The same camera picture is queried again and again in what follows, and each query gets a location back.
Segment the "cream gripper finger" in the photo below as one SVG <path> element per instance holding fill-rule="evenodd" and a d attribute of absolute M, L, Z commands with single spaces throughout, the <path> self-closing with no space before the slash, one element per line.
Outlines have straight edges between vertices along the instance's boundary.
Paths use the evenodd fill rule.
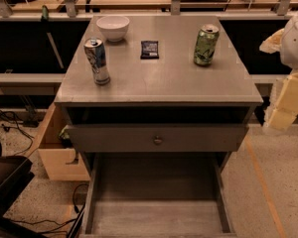
<path fill-rule="evenodd" d="M 273 84 L 269 101 L 263 129 L 286 131 L 298 116 L 298 70 Z"/>
<path fill-rule="evenodd" d="M 273 54 L 279 52 L 281 49 L 281 38 L 284 33 L 284 29 L 280 29 L 268 37 L 261 43 L 259 49 L 267 54 Z"/>

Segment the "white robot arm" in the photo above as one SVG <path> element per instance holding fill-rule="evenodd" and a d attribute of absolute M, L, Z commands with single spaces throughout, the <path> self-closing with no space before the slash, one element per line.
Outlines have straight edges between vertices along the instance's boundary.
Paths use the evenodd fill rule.
<path fill-rule="evenodd" d="M 281 63 L 291 68 L 283 80 L 277 80 L 265 111 L 263 129 L 267 134 L 285 132 L 298 116 L 298 11 L 259 46 L 262 52 L 280 53 Z"/>

